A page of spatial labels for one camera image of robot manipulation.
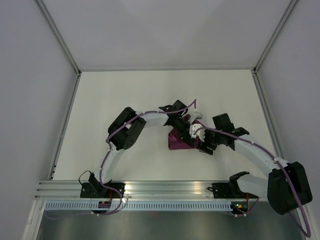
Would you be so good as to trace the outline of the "purple cloth napkin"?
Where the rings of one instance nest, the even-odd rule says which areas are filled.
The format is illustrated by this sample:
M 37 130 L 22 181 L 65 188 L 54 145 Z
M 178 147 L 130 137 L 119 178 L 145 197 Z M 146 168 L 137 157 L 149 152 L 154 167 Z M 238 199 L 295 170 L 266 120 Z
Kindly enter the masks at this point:
M 185 116 L 180 116 L 180 117 L 182 117 L 184 120 L 187 120 L 188 122 L 191 119 L 191 116 L 189 114 L 186 114 Z M 173 136 L 173 134 L 170 131 L 168 133 L 168 148 L 170 150 L 196 149 L 197 144 L 200 140 L 198 138 L 196 138 L 196 139 L 192 138 L 192 139 L 193 139 L 194 144 L 186 144 L 184 142 L 180 142 L 177 139 L 175 139 L 175 137 Z

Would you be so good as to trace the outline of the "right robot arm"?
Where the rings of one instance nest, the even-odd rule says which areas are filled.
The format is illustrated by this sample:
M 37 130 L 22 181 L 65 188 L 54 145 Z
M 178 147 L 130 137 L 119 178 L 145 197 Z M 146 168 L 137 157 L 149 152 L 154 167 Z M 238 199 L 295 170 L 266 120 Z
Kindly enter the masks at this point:
M 212 155 L 219 145 L 231 148 L 246 157 L 264 175 L 260 178 L 248 171 L 229 178 L 228 192 L 234 198 L 245 194 L 265 199 L 276 213 L 284 215 L 313 200 L 305 168 L 299 162 L 288 162 L 260 145 L 243 127 L 234 127 L 229 115 L 213 117 L 215 127 L 194 123 L 189 129 L 192 138 L 199 140 L 197 149 Z

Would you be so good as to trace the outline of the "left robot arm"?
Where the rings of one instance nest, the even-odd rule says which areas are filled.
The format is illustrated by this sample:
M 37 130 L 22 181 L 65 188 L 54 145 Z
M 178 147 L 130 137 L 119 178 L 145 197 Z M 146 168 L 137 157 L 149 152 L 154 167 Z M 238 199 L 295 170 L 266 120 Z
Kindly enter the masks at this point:
M 126 107 L 107 130 L 108 137 L 105 140 L 108 144 L 107 153 L 99 170 L 91 173 L 88 180 L 92 193 L 98 198 L 108 195 L 108 183 L 112 180 L 116 165 L 124 151 L 136 143 L 144 128 L 170 126 L 177 131 L 179 140 L 189 147 L 194 147 L 195 141 L 189 133 L 191 124 L 183 118 L 191 106 L 196 106 L 195 100 L 188 106 L 177 100 L 173 105 L 149 111 L 135 111 L 131 107 Z

